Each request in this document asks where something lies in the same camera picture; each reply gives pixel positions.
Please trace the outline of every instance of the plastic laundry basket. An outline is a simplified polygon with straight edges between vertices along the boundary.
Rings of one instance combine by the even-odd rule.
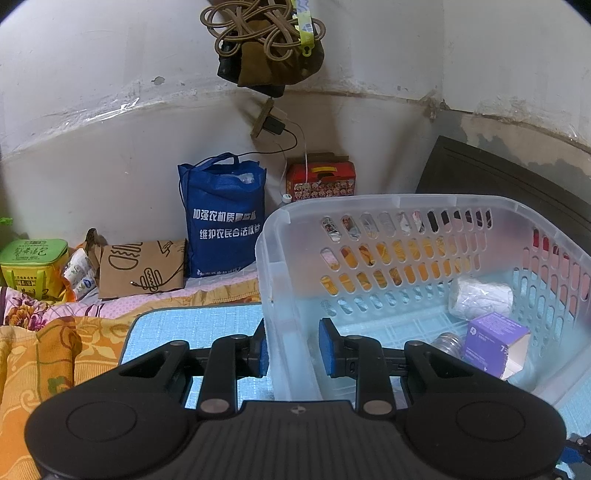
[[[558,406],[591,371],[591,258],[532,209],[502,197],[372,195],[305,200],[274,212],[256,243],[277,400],[355,398],[329,378],[318,324],[402,348],[441,332],[449,281],[469,274],[512,285],[512,317],[531,340],[511,382]]]

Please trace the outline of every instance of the brown rope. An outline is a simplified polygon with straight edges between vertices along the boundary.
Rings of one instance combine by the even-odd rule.
[[[207,27],[211,35],[216,37],[215,49],[221,57],[231,57],[240,49],[243,42],[257,40],[264,48],[265,55],[273,61],[283,61],[291,57],[294,50],[301,45],[300,32],[294,27],[297,19],[292,18],[293,8],[291,0],[285,0],[286,4],[276,4],[275,0],[267,0],[268,5],[261,5],[261,0],[252,2],[246,0],[229,0],[218,5],[207,7],[201,12],[201,23]],[[220,13],[229,17],[225,22],[214,22],[215,14]],[[249,20],[262,15],[270,22],[267,28],[253,31],[248,26]],[[326,27],[317,18],[312,18],[315,25],[314,40],[320,41],[326,33]],[[235,45],[229,51],[222,51],[224,41]],[[271,49],[287,49],[282,56],[276,56]]]

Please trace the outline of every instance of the white cable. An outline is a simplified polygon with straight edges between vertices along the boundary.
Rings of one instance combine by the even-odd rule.
[[[279,145],[279,143],[277,143],[277,142],[274,142],[274,143],[279,146],[280,150],[282,149],[282,146]],[[284,160],[285,165],[283,167],[283,173],[281,174],[281,178],[279,180],[279,196],[283,198],[283,194],[281,193],[281,189],[282,189],[281,185],[285,186],[283,179],[285,178],[285,174],[287,173],[287,157],[285,156],[284,151],[282,151],[281,153],[283,154],[283,160]]]
[[[308,146],[306,145],[306,136],[304,135],[304,129],[300,127],[300,124],[295,123],[293,120],[289,120],[297,128],[300,129],[302,140],[304,141],[304,161],[306,162],[306,182],[308,183]]]

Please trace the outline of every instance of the floral blanket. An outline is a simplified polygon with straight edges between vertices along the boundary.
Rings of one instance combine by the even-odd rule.
[[[178,292],[184,295],[172,295]],[[91,316],[49,321],[53,307],[6,288],[1,295],[7,325],[0,326],[0,480],[40,477],[24,441],[28,416],[42,401],[115,367],[137,316],[161,308],[260,301],[255,278],[190,295],[186,290],[165,298],[142,295],[143,299],[127,302],[125,308],[131,311],[116,319],[96,317],[95,313],[113,312],[105,303],[70,306],[76,311],[89,308]]]
[[[200,294],[204,304],[223,303],[237,299],[230,298],[237,295],[228,290],[231,286],[255,279],[256,266],[253,264],[233,274],[201,279],[189,278],[187,286],[181,290],[134,295],[108,301],[98,299],[88,301],[85,299],[84,301],[56,304],[35,300],[19,291],[2,287],[0,290],[0,314],[4,315],[0,319],[0,325],[22,327],[36,332],[50,321],[61,317],[116,319],[151,301],[188,297],[197,293]]]

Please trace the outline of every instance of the red patterned box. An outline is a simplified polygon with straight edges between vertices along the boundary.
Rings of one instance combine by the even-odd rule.
[[[344,197],[355,192],[355,166],[350,161],[294,164],[287,171],[292,202],[309,198]]]

